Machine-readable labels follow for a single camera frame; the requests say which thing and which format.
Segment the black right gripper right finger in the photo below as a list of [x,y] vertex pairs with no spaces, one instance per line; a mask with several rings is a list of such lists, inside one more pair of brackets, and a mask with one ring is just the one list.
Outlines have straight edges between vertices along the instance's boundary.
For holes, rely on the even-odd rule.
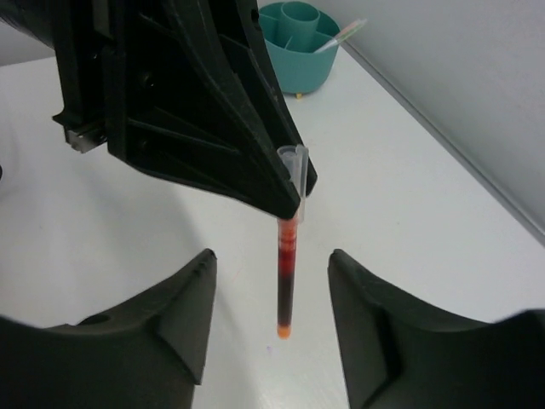
[[542,310],[471,320],[386,282],[342,250],[330,255],[328,277],[350,407],[543,407]]

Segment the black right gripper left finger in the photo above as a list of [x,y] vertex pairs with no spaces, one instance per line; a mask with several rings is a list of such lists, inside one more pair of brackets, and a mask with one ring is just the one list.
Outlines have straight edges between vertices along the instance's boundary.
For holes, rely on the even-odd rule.
[[171,277],[77,325],[1,319],[3,408],[189,408],[203,379],[217,259],[205,249]]

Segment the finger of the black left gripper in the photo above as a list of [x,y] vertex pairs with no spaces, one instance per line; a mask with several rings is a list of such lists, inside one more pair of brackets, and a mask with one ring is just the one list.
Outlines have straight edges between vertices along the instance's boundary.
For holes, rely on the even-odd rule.
[[105,146],[156,178],[292,217],[301,195],[278,149],[301,137],[253,1],[53,1],[73,149]]

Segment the red highlighter pen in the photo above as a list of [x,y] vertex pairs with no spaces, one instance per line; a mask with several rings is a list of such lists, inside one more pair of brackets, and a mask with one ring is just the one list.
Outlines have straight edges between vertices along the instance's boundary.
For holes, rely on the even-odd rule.
[[352,22],[351,24],[340,30],[331,40],[316,49],[314,53],[323,53],[328,49],[340,45],[351,36],[353,36],[356,32],[358,32],[361,28],[363,28],[366,25],[367,21],[367,19],[358,19]]

